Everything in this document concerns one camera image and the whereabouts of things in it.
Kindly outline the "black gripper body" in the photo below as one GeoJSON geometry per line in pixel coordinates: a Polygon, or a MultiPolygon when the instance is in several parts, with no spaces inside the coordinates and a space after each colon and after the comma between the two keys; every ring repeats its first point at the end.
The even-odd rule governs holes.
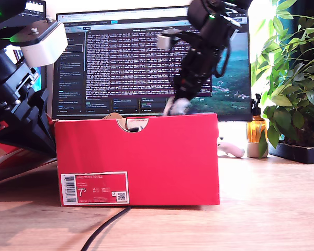
{"type": "Polygon", "coordinates": [[[28,92],[39,78],[37,70],[21,58],[16,64],[0,50],[0,117],[27,99],[28,92]]]}

